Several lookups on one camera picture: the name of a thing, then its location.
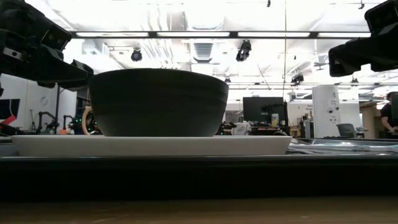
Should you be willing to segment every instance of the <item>fluorescent light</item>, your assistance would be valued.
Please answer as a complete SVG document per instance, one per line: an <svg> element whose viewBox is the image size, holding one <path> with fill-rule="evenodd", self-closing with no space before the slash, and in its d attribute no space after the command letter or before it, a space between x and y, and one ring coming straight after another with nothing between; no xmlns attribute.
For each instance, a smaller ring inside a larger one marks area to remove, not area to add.
<svg viewBox="0 0 398 224"><path fill-rule="evenodd" d="M370 37L371 33L369 32L353 32L353 33L343 33L343 32L320 32L318 34L318 37L343 37L343 38L347 38L347 37L352 37L352 38L356 38L356 37Z"/></svg>
<svg viewBox="0 0 398 224"><path fill-rule="evenodd" d="M159 37L229 37L229 32L158 32Z"/></svg>
<svg viewBox="0 0 398 224"><path fill-rule="evenodd" d="M147 32L77 32L79 37L148 37Z"/></svg>
<svg viewBox="0 0 398 224"><path fill-rule="evenodd" d="M308 37L309 32L238 32L238 37Z"/></svg>

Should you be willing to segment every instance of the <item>person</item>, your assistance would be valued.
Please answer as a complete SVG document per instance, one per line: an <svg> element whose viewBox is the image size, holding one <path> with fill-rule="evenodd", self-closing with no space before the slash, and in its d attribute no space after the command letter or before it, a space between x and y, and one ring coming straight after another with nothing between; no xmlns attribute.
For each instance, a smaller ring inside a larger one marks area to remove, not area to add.
<svg viewBox="0 0 398 224"><path fill-rule="evenodd" d="M395 128L395 124L392 120L392 106L391 106L392 94L393 94L393 92L387 94L387 100L389 102L383 106L383 108L380 110L380 114L381 114L381 122L383 123L383 126L385 127L384 132L386 134L386 138L397 139L398 135L392 134L392 133L398 131L398 129Z"/></svg>

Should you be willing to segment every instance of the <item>black table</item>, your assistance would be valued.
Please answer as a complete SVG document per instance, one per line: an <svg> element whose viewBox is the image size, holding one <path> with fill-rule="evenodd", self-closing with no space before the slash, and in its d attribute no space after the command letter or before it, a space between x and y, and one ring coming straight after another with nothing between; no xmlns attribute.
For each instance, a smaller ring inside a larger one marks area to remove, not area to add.
<svg viewBox="0 0 398 224"><path fill-rule="evenodd" d="M0 159L2 201L396 195L398 156Z"/></svg>

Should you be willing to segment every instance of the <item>pole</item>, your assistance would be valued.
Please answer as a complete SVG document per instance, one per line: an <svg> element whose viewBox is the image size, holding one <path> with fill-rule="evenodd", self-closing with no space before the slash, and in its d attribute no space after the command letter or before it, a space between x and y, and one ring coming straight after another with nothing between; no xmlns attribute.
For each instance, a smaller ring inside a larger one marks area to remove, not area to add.
<svg viewBox="0 0 398 224"><path fill-rule="evenodd" d="M57 124L58 124L58 111L60 107L60 86L57 85L57 102L55 105L55 127L54 127L54 134L57 134Z"/></svg>

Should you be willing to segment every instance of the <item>ceiling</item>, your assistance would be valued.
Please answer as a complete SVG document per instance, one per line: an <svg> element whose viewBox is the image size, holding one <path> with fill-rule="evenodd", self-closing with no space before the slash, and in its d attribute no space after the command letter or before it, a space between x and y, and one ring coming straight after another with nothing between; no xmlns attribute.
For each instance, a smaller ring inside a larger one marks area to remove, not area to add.
<svg viewBox="0 0 398 224"><path fill-rule="evenodd" d="M368 32L364 13L383 0L26 0L70 31L322 31ZM242 39L86 39L72 40L65 57L87 63L96 72L121 68L177 68L230 77L230 100L244 96L311 93L315 85L349 83L353 77L332 78L330 48L346 39L252 39L245 62L237 62ZM140 49L143 59L133 62ZM198 63L195 58L208 59ZM290 86L292 75L303 85ZM354 74L360 83L398 83L396 71L376 74L369 66ZM341 85L341 95L381 96L395 86Z"/></svg>

